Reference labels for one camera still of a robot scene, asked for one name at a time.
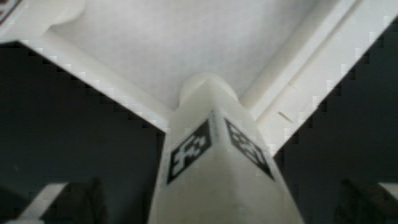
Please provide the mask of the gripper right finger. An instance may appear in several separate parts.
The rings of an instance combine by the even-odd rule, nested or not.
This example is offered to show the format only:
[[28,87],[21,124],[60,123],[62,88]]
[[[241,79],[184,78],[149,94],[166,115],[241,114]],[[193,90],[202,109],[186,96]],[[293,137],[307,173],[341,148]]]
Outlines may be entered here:
[[333,224],[398,224],[398,197],[380,183],[341,181]]

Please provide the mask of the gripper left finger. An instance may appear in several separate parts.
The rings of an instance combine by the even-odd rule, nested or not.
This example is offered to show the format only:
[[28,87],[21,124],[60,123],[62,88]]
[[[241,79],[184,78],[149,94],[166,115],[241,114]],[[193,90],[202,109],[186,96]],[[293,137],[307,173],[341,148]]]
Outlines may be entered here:
[[10,224],[108,224],[101,180],[47,184]]

